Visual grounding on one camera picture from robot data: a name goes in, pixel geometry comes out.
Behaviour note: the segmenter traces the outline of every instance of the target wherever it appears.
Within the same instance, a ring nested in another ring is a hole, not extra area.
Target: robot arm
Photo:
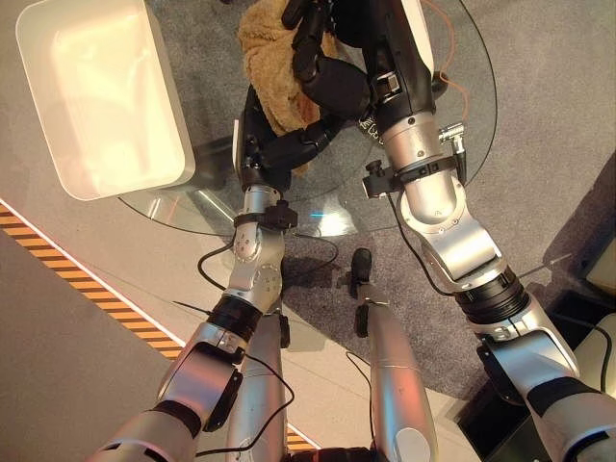
[[[192,461],[199,432],[221,428],[231,411],[243,379],[236,365],[259,319],[280,297],[284,232],[297,221],[282,200],[289,171],[263,168],[260,154],[267,143],[251,142],[263,135],[265,120],[251,113],[258,107],[254,98],[252,90],[242,124],[248,132],[235,137],[244,207],[234,223],[235,263],[228,288],[172,363],[157,404],[126,423],[91,462]]]
[[[369,166],[367,193],[402,192],[399,214],[481,340],[486,371],[528,407],[552,460],[613,456],[616,400],[578,380],[574,354],[469,212],[458,163],[441,152],[420,1],[368,3],[364,56],[391,168]]]

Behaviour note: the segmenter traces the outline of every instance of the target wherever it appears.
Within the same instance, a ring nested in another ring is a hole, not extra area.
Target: glass table
[[[242,207],[243,195],[231,167],[230,136],[233,119],[242,111],[248,82],[242,70],[243,56],[236,35],[245,9],[252,3],[194,0],[203,5],[202,17],[194,17],[194,30],[176,27],[182,4],[191,1],[150,1],[161,23],[171,68],[182,102],[193,146],[199,152],[216,151],[212,165],[214,185],[208,188],[175,188],[131,192],[120,198],[128,206],[161,224],[185,231],[230,236],[233,217]],[[465,120],[467,171],[472,182],[490,150],[496,130],[497,100],[491,63],[475,23],[458,0],[441,0],[438,7],[455,29],[455,54],[447,75],[468,91]],[[444,18],[423,4],[432,42],[435,68],[449,53],[449,30]],[[343,47],[339,57],[363,67],[359,50]],[[462,93],[449,86],[437,101],[441,126],[460,121]],[[347,127],[303,172],[294,173],[285,193],[298,213],[297,232],[311,236],[341,236],[396,225],[386,201],[368,200],[362,178],[365,165],[385,152],[377,140],[358,125]]]

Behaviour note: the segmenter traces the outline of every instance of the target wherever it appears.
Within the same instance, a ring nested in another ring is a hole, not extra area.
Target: white container
[[[142,0],[45,0],[24,10],[15,30],[67,193],[92,200],[191,178],[167,52]]]

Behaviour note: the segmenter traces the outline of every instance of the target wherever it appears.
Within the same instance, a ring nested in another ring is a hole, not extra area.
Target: brown towel
[[[246,75],[278,136],[319,119],[319,107],[301,92],[293,75],[295,31],[285,29],[280,20],[287,1],[258,0],[242,17],[238,32]],[[326,56],[336,57],[331,35],[323,35],[322,50]]]

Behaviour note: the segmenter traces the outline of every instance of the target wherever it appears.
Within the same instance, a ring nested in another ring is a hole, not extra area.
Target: black foot
[[[357,286],[370,281],[370,271],[372,269],[372,254],[363,247],[359,247],[353,253],[350,263],[350,295],[357,298]]]

